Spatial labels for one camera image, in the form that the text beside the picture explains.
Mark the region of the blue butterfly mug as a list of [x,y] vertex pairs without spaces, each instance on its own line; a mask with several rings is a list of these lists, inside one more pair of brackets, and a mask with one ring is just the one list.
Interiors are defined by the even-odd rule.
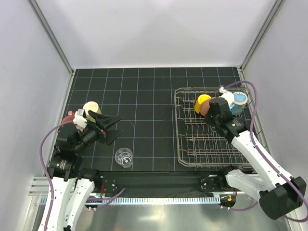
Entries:
[[239,91],[234,92],[233,95],[234,95],[234,100],[230,105],[230,111],[233,116],[237,116],[243,112],[247,104],[248,97],[245,93]]

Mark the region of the brown floral mug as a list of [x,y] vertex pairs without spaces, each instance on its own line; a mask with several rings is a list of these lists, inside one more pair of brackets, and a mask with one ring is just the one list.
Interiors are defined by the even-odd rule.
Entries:
[[214,110],[214,103],[216,102],[216,97],[210,98],[206,101],[204,101],[200,106],[200,114],[202,116],[207,116],[212,113]]

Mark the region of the yellow mug black handle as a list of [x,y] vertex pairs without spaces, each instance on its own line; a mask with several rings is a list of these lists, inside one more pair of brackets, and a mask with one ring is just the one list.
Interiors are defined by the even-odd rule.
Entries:
[[201,94],[197,97],[197,100],[194,104],[194,110],[196,113],[200,113],[201,111],[201,105],[206,102],[207,100],[210,100],[211,99],[211,96],[210,95],[207,95],[207,94]]

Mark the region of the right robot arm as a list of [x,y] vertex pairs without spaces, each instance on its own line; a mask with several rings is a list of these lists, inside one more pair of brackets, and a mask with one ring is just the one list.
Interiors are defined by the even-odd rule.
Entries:
[[230,187],[255,199],[272,220],[308,204],[304,197],[307,184],[303,178],[294,178],[278,165],[258,142],[252,127],[241,118],[232,116],[227,100],[218,97],[205,101],[201,114],[205,122],[235,147],[259,175],[257,180],[232,167],[224,176]]

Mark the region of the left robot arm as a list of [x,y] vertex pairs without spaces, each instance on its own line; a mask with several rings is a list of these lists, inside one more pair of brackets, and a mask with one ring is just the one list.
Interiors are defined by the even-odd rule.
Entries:
[[91,193],[104,192],[101,173],[93,168],[81,168],[81,151],[96,141],[111,145],[122,134],[122,130],[110,128],[119,122],[119,116],[103,115],[83,109],[69,113],[60,125],[54,128],[59,137],[54,145],[54,154],[43,169],[49,183],[40,231],[74,231],[87,202],[101,202],[101,206],[89,207],[96,211],[110,205],[123,193],[112,197],[95,197]]

